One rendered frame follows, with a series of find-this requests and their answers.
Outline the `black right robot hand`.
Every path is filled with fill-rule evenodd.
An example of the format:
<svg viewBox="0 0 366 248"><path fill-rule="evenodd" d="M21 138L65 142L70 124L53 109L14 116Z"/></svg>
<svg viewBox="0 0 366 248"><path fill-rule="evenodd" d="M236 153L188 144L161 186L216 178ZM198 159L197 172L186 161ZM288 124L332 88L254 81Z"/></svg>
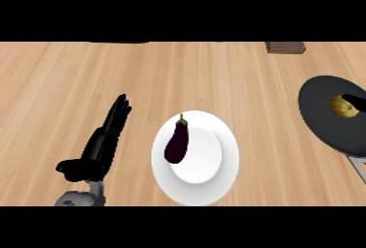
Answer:
<svg viewBox="0 0 366 248"><path fill-rule="evenodd" d="M366 112L366 99L356 97L350 94L343 94L343 100L346 104L346 109L349 111Z"/></svg>

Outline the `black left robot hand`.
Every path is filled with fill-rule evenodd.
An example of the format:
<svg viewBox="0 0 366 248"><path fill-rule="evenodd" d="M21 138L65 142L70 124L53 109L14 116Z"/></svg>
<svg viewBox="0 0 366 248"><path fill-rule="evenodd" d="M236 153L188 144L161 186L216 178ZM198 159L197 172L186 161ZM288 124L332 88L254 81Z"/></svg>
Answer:
<svg viewBox="0 0 366 248"><path fill-rule="evenodd" d="M96 129L87 141L81 157L64 160L56 166L56 171L65 175L68 181L99 181L105 178L112 166L118 138L130 111L132 106L126 95L120 95L114 101L104 126Z"/></svg>

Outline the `yellow squash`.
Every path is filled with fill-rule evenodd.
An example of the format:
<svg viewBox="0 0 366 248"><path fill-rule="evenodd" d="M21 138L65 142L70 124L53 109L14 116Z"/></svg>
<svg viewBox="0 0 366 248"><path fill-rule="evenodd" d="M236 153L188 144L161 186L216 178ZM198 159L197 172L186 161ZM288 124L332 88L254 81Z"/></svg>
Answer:
<svg viewBox="0 0 366 248"><path fill-rule="evenodd" d="M344 99L343 95L332 97L329 101L329 110L341 118L353 118L359 114L354 105Z"/></svg>

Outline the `dark grey frying pan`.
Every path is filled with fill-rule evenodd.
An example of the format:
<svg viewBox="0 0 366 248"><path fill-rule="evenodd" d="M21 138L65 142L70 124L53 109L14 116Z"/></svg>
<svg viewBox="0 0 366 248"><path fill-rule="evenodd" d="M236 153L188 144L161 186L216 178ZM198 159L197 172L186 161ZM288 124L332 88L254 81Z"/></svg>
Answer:
<svg viewBox="0 0 366 248"><path fill-rule="evenodd" d="M366 113L352 118L332 114L329 102L341 94L366 99L366 90L347 79L313 77L298 92L298 110L313 134L347 157L366 184Z"/></svg>

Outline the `white oval plate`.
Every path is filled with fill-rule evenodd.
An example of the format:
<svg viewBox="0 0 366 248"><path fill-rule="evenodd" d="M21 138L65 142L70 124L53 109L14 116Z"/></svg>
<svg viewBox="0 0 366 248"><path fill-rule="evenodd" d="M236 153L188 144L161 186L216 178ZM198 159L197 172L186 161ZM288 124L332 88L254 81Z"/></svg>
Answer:
<svg viewBox="0 0 366 248"><path fill-rule="evenodd" d="M188 121L188 153L179 164L164 159L179 118ZM185 205L210 205L229 192L239 173L241 150L226 123L201 110L176 114L161 125L152 145L152 172L161 190Z"/></svg>

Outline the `dark purple eggplant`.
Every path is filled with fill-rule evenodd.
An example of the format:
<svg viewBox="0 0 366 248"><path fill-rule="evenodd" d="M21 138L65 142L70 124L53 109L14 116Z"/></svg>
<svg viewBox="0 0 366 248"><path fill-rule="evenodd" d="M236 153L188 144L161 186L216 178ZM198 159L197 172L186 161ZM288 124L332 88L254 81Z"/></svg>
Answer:
<svg viewBox="0 0 366 248"><path fill-rule="evenodd" d="M189 145L189 127L183 117L176 122L174 133L164 149L164 159L170 164L179 164L183 161Z"/></svg>

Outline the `brown wooden block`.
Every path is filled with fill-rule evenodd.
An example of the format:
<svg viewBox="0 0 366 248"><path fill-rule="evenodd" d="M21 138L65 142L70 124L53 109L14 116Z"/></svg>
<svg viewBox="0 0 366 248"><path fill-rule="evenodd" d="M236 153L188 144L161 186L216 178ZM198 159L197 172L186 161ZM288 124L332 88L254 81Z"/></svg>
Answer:
<svg viewBox="0 0 366 248"><path fill-rule="evenodd" d="M303 54L306 45L304 42L267 42L266 49L269 53Z"/></svg>

